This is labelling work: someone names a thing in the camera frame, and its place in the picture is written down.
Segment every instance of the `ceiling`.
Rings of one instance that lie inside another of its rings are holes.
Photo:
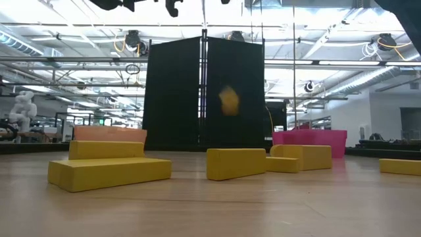
[[[2,0],[0,23],[36,49],[52,47],[65,57],[133,57],[134,53],[127,49],[119,53],[113,42],[117,40],[116,46],[121,49],[121,41],[128,30],[139,30],[141,39],[144,42],[152,40],[152,43],[201,36],[203,28],[208,30],[208,36],[218,38],[226,38],[230,32],[241,30],[245,41],[250,43],[262,43],[262,37],[265,38],[266,59],[293,59],[294,35],[300,39],[295,48],[296,58],[307,60],[397,61],[398,54],[393,50],[377,51],[377,54],[373,53],[373,57],[365,57],[366,45],[372,39],[378,39],[382,33],[391,34],[399,45],[410,42],[395,15],[380,8],[297,7],[294,25],[291,7],[264,8],[262,11],[255,7],[250,11],[250,8],[244,7],[242,0],[231,0],[227,5],[221,5],[220,1],[204,1],[205,10],[202,1],[177,3],[177,18],[169,16],[164,1],[136,3],[134,13],[122,7],[104,11],[88,0],[49,1],[50,7],[45,2],[46,0]],[[413,49],[413,45],[408,45],[400,50],[405,52]],[[3,44],[0,44],[0,51],[1,56],[27,56]],[[140,68],[139,76],[133,76],[131,83],[145,83],[147,64],[140,64]],[[52,71],[32,72],[47,79],[52,77]],[[57,75],[62,76],[65,72],[58,70]],[[310,80],[317,85],[313,93],[316,95],[359,72],[358,69],[338,67],[298,69],[297,95],[306,95],[304,84]],[[124,71],[121,76],[129,77]],[[292,66],[266,68],[265,79],[266,96],[293,95]],[[63,76],[61,80],[62,83],[77,81],[118,84],[121,77],[115,71],[77,70]],[[66,88],[66,91],[78,94],[144,95],[142,88],[123,87],[86,90]],[[95,102],[102,103],[103,100],[96,99]],[[135,103],[141,107],[143,98],[138,98]]]

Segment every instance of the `yellow foam block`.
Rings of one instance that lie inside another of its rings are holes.
[[[266,171],[291,173],[299,172],[299,159],[283,157],[266,157]]]
[[[171,177],[171,161],[149,158],[50,161],[48,181],[69,192]]]
[[[332,168],[332,149],[328,145],[274,145],[270,156],[298,158],[301,171]]]
[[[69,160],[145,157],[141,142],[71,141]]]
[[[380,159],[380,172],[421,176],[421,161]]]
[[[210,180],[227,180],[266,172],[264,149],[208,149],[206,174]]]

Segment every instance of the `wooden floor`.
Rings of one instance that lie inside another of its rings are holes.
[[[66,153],[0,156],[0,236],[421,236],[421,176],[377,159],[215,182],[204,153],[147,156],[171,159],[172,179],[75,194],[47,183]]]

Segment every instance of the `black curtain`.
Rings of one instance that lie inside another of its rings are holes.
[[[143,129],[146,146],[195,146],[199,135],[200,38],[151,46]]]
[[[262,45],[208,38],[206,143],[214,147],[262,147],[264,144],[264,64]],[[219,94],[231,88],[238,114],[222,112]]]

